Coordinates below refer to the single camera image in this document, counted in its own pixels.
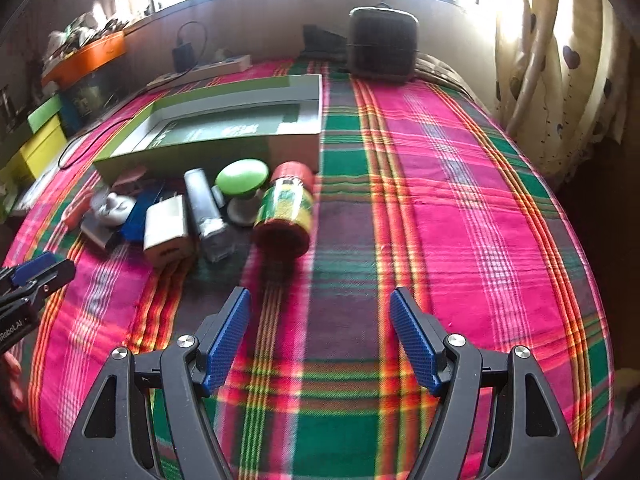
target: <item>plaid bedsheet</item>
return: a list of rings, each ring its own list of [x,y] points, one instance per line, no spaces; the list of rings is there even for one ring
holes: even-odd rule
[[[139,97],[84,141],[26,218],[7,258],[53,250],[78,275],[50,298],[37,334],[14,351],[34,432],[57,459],[114,347],[164,348],[217,311],[233,286],[252,318],[225,386],[207,402],[242,480],[404,478],[433,416],[388,318],[395,286],[476,346],[532,348],[574,436],[585,474],[603,454],[612,361],[596,285],[566,216],[514,145],[478,108],[423,81],[365,82],[327,63],[279,61],[171,92],[244,78],[322,73],[322,170],[310,251],[267,265],[241,236],[216,266],[184,260],[152,272],[139,247],[107,258],[60,216],[94,186],[91,156]],[[464,477],[477,470],[488,418],[483,394]],[[152,396],[162,466],[180,478],[161,392]]]

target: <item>wall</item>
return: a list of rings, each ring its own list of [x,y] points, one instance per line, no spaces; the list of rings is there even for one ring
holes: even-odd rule
[[[218,48],[251,54],[254,60],[294,57],[303,48],[302,25],[313,23],[346,36],[349,12],[380,0],[209,0],[151,20],[127,35],[132,88],[172,72],[178,28],[189,20],[207,26],[204,60]],[[438,0],[388,0],[420,22],[418,47],[450,64],[489,108],[495,99],[495,20]],[[196,54],[202,32],[183,31]]]
[[[7,40],[0,45],[0,86],[9,85],[16,107],[25,104],[28,88],[27,60],[41,58],[52,30],[63,30],[74,18],[88,12],[96,0],[30,0]],[[109,16],[113,0],[97,0]]]
[[[46,49],[50,31],[62,30],[87,12],[95,0],[31,0],[7,41],[0,45],[0,84],[9,84],[17,107],[26,102],[24,65]],[[113,0],[98,0],[109,16]],[[380,0],[204,0],[175,12],[165,9],[127,35],[131,88],[139,88],[172,70],[171,50],[177,29],[184,22],[206,24],[209,43],[204,61],[216,49],[251,54],[254,60],[295,57],[303,49],[302,25],[315,23],[346,35],[353,7]],[[420,21],[419,49],[450,64],[489,108],[494,102],[495,20],[438,0],[388,0],[391,6],[412,12]],[[184,31],[196,53],[202,32]]]

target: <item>blue gripper pad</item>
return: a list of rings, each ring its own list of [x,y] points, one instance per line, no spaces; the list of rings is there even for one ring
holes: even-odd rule
[[[35,276],[40,274],[43,270],[54,266],[57,262],[58,261],[53,253],[45,251],[37,258],[24,262],[18,266],[14,271],[11,282],[13,286],[25,286]]]
[[[432,396],[438,397],[442,390],[442,381],[437,375],[436,354],[414,314],[396,290],[391,293],[389,315],[404,352],[414,369],[418,384],[427,388]]]
[[[216,388],[225,383],[244,331],[249,325],[250,304],[251,294],[245,289],[238,297],[211,347],[207,356],[207,371],[202,381],[207,395],[211,395]]]

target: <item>green box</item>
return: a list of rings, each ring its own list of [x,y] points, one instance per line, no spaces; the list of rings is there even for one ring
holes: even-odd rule
[[[203,168],[214,179],[241,158],[258,158],[272,170],[296,160],[317,172],[321,128],[319,75],[226,83],[149,104],[100,150],[94,166],[108,184],[136,166],[156,178]]]

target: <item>red cap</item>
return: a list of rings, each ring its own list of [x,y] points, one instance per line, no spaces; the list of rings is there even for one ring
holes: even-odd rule
[[[271,183],[275,182],[279,178],[299,178],[302,181],[302,185],[309,193],[314,192],[314,174],[312,171],[302,162],[295,162],[293,160],[284,162],[279,165],[271,175]]]

